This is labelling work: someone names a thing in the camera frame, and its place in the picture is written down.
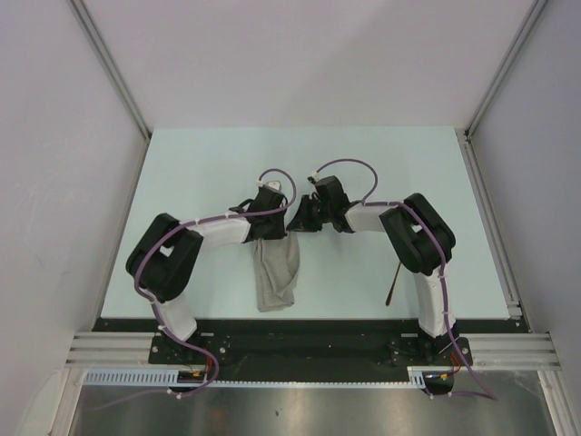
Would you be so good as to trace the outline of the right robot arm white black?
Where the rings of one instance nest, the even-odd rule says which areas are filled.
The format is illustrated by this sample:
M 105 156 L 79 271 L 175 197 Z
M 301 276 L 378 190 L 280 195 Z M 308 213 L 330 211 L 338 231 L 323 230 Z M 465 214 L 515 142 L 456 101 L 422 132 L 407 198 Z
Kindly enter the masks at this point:
M 351 201 L 334 175 L 310 183 L 314 192 L 301 197 L 287 229 L 316 233 L 329 223 L 338 233 L 385 233 L 400 265 L 413 274 L 423 336 L 419 355 L 429 364 L 442 363 L 458 337 L 446 278 L 455 234 L 421 193 L 402 202 L 365 204 Z

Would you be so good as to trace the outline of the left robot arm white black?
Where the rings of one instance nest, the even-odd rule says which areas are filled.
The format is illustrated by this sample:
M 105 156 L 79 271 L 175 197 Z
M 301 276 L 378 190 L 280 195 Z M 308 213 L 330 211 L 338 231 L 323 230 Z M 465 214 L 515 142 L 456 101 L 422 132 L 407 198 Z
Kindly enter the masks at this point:
M 180 222 L 158 214 L 129 255 L 125 270 L 133 287 L 153 309 L 163 332 L 172 338 L 169 352 L 179 362 L 194 361 L 201 342 L 193 334 L 197 322 L 183 295 L 201 252 L 215 247 L 286 236 L 284 215 L 292 199 L 277 184 L 258 188 L 254 198 L 226 213 Z

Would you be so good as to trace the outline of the grey cloth napkin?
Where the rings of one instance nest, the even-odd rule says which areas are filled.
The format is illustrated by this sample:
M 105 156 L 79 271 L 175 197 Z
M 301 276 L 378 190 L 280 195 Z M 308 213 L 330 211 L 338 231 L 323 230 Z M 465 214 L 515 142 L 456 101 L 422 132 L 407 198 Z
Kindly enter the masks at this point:
M 291 307 L 295 303 L 294 290 L 300 270 L 297 234 L 289 232 L 279 240 L 255 241 L 252 259 L 258 311 L 274 312 Z

